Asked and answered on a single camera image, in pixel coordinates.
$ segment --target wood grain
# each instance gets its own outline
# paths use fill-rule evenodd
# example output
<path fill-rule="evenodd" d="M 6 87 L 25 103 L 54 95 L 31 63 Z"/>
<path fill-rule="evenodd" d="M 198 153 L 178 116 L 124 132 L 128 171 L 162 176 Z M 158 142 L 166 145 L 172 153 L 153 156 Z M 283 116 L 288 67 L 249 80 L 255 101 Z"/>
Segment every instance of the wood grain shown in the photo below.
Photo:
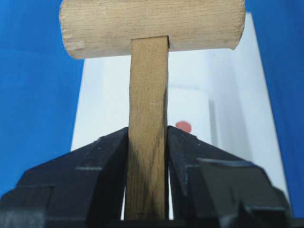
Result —
<path fill-rule="evenodd" d="M 132 40 L 126 220 L 165 219 L 168 37 Z"/>
<path fill-rule="evenodd" d="M 131 40 L 169 36 L 170 51 L 234 49 L 244 0 L 64 0 L 60 22 L 74 58 L 129 55 Z"/>

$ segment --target red sticker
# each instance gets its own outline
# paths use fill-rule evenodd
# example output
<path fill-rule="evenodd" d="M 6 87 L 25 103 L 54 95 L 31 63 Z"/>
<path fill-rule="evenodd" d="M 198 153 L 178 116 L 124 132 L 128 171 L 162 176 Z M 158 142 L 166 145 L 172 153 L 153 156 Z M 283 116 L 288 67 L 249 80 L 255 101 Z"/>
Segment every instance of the red sticker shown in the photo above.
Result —
<path fill-rule="evenodd" d="M 179 121 L 175 124 L 175 127 L 183 130 L 184 132 L 190 133 L 192 131 L 191 124 L 186 121 Z"/>

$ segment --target blue backdrop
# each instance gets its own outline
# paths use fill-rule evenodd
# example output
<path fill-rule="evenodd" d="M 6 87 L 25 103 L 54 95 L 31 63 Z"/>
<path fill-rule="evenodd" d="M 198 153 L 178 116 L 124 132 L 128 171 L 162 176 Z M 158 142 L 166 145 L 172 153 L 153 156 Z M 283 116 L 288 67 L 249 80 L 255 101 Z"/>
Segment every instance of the blue backdrop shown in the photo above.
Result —
<path fill-rule="evenodd" d="M 83 61 L 64 50 L 61 0 L 2 0 L 0 195 L 24 170 L 70 150 Z M 304 1 L 247 0 L 294 215 L 304 217 Z"/>
<path fill-rule="evenodd" d="M 1 0 L 0 195 L 70 150 L 83 61 L 65 52 L 61 0 Z"/>
<path fill-rule="evenodd" d="M 294 216 L 304 218 L 304 1 L 247 0 Z"/>

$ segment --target mallet head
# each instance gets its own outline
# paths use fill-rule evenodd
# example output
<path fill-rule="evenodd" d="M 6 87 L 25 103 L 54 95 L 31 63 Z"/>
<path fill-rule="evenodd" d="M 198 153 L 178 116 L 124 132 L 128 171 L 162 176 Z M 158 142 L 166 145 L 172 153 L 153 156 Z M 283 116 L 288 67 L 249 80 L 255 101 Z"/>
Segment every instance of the mallet head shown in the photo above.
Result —
<path fill-rule="evenodd" d="M 60 22 L 74 58 L 129 55 L 131 40 L 168 36 L 170 51 L 234 49 L 244 0 L 64 0 Z"/>

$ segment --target white backdrop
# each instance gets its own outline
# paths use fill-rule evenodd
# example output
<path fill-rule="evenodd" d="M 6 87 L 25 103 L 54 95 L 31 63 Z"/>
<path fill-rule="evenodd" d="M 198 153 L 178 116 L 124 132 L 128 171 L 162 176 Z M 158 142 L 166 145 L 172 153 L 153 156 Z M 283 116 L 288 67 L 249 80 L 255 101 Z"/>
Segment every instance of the white backdrop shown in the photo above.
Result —
<path fill-rule="evenodd" d="M 128 125 L 130 56 L 85 61 L 72 150 Z M 169 54 L 168 122 L 262 166 L 287 188 L 254 24 L 246 16 L 236 50 Z"/>

